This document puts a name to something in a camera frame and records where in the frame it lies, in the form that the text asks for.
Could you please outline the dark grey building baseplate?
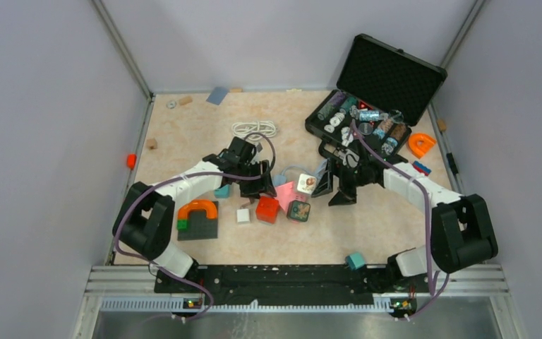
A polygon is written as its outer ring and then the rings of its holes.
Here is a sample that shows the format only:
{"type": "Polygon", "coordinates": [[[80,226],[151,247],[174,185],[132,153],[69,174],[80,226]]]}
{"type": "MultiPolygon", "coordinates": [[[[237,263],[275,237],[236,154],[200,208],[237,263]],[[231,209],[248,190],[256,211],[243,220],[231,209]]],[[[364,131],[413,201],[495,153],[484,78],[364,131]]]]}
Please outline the dark grey building baseplate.
{"type": "Polygon", "coordinates": [[[187,230],[178,231],[177,240],[192,241],[192,240],[206,240],[218,238],[218,222],[217,219],[211,220],[205,217],[204,211],[194,211],[189,215],[189,227],[187,230]]]}

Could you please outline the red blue brick stack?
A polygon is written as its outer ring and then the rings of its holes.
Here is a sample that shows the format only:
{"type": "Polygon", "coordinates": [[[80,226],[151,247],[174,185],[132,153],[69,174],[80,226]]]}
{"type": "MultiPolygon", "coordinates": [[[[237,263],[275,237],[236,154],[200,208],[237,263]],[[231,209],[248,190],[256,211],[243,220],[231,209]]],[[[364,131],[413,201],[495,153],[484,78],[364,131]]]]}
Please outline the red blue brick stack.
{"type": "Polygon", "coordinates": [[[417,172],[420,172],[424,174],[425,176],[429,176],[432,172],[430,168],[426,167],[424,164],[420,163],[419,161],[414,161],[412,163],[412,166],[417,172]]]}

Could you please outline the green small brick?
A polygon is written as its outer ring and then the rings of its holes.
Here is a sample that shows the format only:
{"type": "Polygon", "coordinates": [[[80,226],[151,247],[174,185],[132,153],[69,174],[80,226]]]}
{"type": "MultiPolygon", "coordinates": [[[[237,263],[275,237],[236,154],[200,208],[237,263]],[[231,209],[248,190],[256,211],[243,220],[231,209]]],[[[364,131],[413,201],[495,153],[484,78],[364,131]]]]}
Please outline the green small brick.
{"type": "Polygon", "coordinates": [[[187,230],[189,227],[188,220],[177,220],[176,228],[178,231],[187,230]]]}

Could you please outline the wooden block top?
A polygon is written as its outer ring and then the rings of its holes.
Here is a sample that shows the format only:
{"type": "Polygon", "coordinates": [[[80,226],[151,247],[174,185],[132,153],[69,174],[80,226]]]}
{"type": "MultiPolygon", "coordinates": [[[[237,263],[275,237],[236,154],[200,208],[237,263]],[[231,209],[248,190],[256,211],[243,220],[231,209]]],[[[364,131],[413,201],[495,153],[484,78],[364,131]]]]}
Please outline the wooden block top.
{"type": "Polygon", "coordinates": [[[178,104],[180,106],[184,106],[184,105],[187,105],[189,103],[192,103],[192,101],[193,101],[193,98],[191,96],[185,96],[185,97],[178,100],[178,104]]]}

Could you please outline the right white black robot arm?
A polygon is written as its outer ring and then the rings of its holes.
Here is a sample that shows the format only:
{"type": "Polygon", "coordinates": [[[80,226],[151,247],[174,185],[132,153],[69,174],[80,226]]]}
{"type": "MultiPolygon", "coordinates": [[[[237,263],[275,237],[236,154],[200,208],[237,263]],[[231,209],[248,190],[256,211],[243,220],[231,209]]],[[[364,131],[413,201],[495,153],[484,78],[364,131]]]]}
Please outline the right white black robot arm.
{"type": "Polygon", "coordinates": [[[395,291],[404,291],[414,276],[441,271],[454,273],[494,258],[499,253],[488,205],[478,194],[462,195],[436,184],[400,155],[377,159],[364,147],[327,150],[322,142],[319,153],[326,164],[313,196],[339,188],[329,206],[353,205],[357,189],[367,184],[399,194],[425,216],[426,243],[390,256],[385,280],[395,291]]]}

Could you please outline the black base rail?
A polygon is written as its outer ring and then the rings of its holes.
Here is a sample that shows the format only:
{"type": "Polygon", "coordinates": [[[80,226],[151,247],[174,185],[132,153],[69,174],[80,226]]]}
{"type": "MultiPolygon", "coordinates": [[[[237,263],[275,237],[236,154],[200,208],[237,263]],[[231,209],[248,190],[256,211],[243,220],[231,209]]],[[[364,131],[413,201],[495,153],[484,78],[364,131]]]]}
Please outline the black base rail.
{"type": "Polygon", "coordinates": [[[204,287],[216,306],[346,306],[372,304],[382,293],[427,292],[420,275],[392,280],[384,266],[351,270],[338,265],[208,265],[188,272],[190,285],[159,273],[159,294],[199,293],[204,287]]]}

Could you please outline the red cube socket adapter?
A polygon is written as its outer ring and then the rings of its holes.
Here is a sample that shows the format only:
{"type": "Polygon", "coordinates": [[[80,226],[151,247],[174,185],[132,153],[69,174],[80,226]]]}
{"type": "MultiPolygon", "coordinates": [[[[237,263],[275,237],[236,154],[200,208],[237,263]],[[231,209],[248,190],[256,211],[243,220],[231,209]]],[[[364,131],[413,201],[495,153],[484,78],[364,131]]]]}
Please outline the red cube socket adapter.
{"type": "Polygon", "coordinates": [[[273,197],[261,196],[255,209],[257,220],[275,224],[280,209],[279,201],[273,197]]]}

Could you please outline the small white charger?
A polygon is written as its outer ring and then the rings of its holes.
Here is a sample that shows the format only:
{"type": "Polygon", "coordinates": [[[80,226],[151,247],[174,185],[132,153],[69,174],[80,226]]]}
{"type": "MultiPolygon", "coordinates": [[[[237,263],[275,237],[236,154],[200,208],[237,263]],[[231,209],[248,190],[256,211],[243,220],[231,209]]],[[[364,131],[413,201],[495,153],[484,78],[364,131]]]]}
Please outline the small white charger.
{"type": "Polygon", "coordinates": [[[236,222],[239,225],[251,223],[251,211],[248,208],[241,208],[236,211],[236,222]]]}

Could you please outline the grey blue card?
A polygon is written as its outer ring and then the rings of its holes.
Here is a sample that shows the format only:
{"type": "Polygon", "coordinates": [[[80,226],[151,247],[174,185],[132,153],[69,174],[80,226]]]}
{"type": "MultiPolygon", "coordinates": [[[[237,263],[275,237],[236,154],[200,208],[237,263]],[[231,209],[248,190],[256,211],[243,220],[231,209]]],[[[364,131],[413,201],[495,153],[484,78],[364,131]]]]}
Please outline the grey blue card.
{"type": "Polygon", "coordinates": [[[228,88],[216,87],[209,94],[209,96],[206,99],[206,102],[209,102],[210,104],[213,104],[213,105],[220,105],[228,93],[229,93],[228,88]]]}

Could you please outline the red orange clip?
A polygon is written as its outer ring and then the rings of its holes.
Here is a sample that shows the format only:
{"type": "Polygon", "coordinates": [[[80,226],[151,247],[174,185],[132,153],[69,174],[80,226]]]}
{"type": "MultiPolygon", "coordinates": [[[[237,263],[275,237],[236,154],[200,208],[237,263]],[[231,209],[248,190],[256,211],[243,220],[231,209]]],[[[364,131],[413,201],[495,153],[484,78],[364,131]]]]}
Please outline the red orange clip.
{"type": "Polygon", "coordinates": [[[134,170],[137,163],[137,155],[134,153],[128,154],[126,157],[126,166],[130,170],[134,170]]]}

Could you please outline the wooden block left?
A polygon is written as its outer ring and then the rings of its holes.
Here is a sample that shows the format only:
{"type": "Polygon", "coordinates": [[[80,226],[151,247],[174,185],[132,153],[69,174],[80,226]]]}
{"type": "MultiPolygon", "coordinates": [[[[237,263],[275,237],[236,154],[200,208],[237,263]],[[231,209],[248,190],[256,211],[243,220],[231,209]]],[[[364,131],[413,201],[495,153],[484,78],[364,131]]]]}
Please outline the wooden block left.
{"type": "Polygon", "coordinates": [[[149,150],[154,150],[158,148],[158,142],[155,138],[147,139],[145,145],[149,150]]]}

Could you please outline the orange arch toy right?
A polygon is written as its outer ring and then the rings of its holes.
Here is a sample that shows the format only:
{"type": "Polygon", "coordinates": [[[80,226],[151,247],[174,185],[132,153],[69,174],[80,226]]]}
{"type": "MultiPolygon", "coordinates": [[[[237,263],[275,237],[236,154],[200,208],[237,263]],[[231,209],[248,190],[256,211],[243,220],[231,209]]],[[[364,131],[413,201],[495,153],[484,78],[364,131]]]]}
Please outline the orange arch toy right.
{"type": "Polygon", "coordinates": [[[408,148],[411,154],[421,159],[428,153],[438,142],[426,133],[413,133],[407,141],[408,148]]]}

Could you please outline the black open case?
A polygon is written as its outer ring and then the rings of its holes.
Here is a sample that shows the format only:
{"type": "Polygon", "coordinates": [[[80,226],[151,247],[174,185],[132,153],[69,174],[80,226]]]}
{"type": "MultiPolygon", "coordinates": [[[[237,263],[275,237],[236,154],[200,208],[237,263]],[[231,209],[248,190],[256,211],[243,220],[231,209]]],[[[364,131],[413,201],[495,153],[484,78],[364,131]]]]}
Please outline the black open case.
{"type": "Polygon", "coordinates": [[[395,155],[446,78],[444,68],[359,34],[353,39],[336,89],[306,118],[305,129],[340,150],[352,149],[353,144],[343,141],[342,129],[363,120],[351,115],[351,107],[364,103],[382,113],[399,112],[394,122],[374,122],[366,137],[382,157],[395,155]]]}

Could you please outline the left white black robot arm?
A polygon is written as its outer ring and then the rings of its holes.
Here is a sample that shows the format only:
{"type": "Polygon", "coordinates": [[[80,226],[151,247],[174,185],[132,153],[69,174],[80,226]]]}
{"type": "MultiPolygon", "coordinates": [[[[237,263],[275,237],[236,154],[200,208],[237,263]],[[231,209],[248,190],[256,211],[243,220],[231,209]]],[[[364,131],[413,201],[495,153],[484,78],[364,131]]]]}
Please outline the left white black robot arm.
{"type": "Polygon", "coordinates": [[[255,144],[235,137],[181,174],[156,184],[132,184],[112,228],[116,251],[158,265],[178,290],[193,290],[195,259],[173,242],[174,217],[191,201],[228,184],[237,183],[246,198],[276,196],[271,178],[276,157],[256,160],[257,153],[255,144]]]}

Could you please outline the teal small plug adapter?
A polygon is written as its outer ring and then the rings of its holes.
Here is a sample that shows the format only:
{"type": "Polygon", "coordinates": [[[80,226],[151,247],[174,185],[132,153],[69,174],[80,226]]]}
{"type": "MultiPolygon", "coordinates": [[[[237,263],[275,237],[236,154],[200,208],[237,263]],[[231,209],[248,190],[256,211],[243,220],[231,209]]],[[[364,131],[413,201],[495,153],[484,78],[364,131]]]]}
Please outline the teal small plug adapter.
{"type": "Polygon", "coordinates": [[[345,263],[352,271],[358,270],[366,265],[366,260],[360,252],[354,252],[345,257],[345,263]]]}

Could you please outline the orange arch block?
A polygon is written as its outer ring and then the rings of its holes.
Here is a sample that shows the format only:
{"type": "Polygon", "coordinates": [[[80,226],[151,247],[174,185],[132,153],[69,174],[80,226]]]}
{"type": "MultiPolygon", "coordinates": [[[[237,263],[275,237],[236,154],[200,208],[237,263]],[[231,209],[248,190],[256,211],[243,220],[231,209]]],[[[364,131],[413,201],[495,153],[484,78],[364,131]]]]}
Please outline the orange arch block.
{"type": "Polygon", "coordinates": [[[218,218],[217,205],[214,201],[206,199],[196,199],[179,208],[177,218],[179,220],[187,220],[190,213],[194,211],[204,211],[207,219],[214,220],[218,218]]]}

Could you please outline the wooden block right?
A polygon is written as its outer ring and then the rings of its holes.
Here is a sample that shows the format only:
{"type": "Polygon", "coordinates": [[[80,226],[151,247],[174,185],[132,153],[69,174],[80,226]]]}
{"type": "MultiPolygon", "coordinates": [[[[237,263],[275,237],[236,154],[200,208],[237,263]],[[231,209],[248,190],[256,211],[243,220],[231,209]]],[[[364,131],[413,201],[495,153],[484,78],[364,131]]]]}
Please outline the wooden block right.
{"type": "Polygon", "coordinates": [[[436,123],[438,125],[438,130],[440,133],[443,133],[447,130],[447,125],[442,119],[438,119],[436,123]]]}

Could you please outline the pink brown charger plug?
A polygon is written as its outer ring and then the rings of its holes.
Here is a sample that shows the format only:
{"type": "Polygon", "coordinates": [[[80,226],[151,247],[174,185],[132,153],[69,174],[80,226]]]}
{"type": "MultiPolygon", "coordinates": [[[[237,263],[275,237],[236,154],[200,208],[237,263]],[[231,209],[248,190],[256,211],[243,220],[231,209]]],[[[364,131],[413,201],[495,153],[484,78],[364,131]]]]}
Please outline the pink brown charger plug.
{"type": "Polygon", "coordinates": [[[256,202],[255,198],[249,198],[245,203],[243,203],[240,207],[240,209],[249,208],[251,205],[253,205],[256,202]]]}

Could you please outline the wooden block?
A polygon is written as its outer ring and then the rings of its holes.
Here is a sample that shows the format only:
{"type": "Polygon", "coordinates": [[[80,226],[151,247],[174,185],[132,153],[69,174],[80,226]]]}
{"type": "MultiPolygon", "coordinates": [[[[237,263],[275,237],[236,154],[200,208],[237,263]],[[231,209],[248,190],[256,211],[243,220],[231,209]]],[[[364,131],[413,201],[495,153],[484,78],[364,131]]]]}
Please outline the wooden block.
{"type": "Polygon", "coordinates": [[[189,103],[192,103],[192,101],[193,101],[193,98],[191,96],[185,96],[185,97],[178,100],[178,104],[180,106],[184,106],[184,105],[187,105],[189,103]]]}
{"type": "Polygon", "coordinates": [[[436,123],[438,125],[438,130],[440,133],[443,133],[447,130],[447,125],[442,119],[438,119],[436,123]]]}
{"type": "Polygon", "coordinates": [[[149,150],[154,150],[158,148],[158,142],[155,138],[147,139],[145,145],[149,150]]]}

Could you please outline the dark green cube adapter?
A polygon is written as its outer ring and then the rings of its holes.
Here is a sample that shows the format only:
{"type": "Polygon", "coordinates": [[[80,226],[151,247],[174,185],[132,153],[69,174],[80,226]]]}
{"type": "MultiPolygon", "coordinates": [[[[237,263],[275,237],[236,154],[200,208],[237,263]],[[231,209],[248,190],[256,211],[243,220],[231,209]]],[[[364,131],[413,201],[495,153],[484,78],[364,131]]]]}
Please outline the dark green cube adapter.
{"type": "Polygon", "coordinates": [[[307,222],[311,205],[304,201],[291,201],[287,208],[287,219],[293,222],[307,222]]]}

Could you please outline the pink triangular power strip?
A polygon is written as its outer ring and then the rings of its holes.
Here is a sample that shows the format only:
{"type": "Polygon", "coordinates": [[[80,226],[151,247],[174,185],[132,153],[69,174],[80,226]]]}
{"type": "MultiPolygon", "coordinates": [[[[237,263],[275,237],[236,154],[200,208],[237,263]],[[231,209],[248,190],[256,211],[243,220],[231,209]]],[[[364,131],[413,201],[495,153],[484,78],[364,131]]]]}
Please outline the pink triangular power strip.
{"type": "Polygon", "coordinates": [[[275,199],[279,202],[279,206],[284,214],[289,212],[289,204],[292,201],[306,202],[308,195],[296,190],[295,182],[287,182],[286,184],[276,186],[275,191],[277,196],[275,199]]]}

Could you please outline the teal power strip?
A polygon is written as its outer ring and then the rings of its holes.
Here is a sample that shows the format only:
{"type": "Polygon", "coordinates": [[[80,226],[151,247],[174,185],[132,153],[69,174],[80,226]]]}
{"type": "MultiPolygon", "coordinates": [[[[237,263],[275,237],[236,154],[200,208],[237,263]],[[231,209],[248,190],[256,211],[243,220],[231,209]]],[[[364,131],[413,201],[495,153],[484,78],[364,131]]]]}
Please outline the teal power strip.
{"type": "Polygon", "coordinates": [[[214,197],[218,199],[229,198],[231,195],[231,186],[226,184],[216,190],[214,190],[214,197]]]}

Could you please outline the white cube socket adapter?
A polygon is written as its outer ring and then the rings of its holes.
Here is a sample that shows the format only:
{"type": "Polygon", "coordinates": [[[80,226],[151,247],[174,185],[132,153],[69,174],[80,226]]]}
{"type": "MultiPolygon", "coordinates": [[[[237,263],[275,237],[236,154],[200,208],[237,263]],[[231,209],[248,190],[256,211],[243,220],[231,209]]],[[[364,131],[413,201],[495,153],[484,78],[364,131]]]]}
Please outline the white cube socket adapter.
{"type": "Polygon", "coordinates": [[[299,175],[299,178],[296,180],[296,191],[300,194],[305,194],[311,196],[312,193],[315,191],[315,188],[317,186],[318,178],[302,173],[299,175]]]}

